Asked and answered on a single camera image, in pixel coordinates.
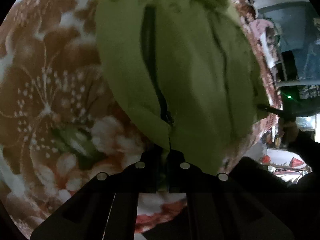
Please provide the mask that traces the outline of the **person's right hand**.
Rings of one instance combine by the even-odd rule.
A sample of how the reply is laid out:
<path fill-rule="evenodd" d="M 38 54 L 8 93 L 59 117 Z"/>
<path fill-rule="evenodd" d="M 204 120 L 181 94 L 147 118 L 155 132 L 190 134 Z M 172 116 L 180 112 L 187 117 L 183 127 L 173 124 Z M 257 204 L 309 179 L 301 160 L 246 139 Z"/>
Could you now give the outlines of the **person's right hand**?
<path fill-rule="evenodd" d="M 282 138 L 282 143 L 289 144 L 290 142 L 295 141 L 299 133 L 296 122 L 280 118 L 278 125 L 279 136 Z"/>

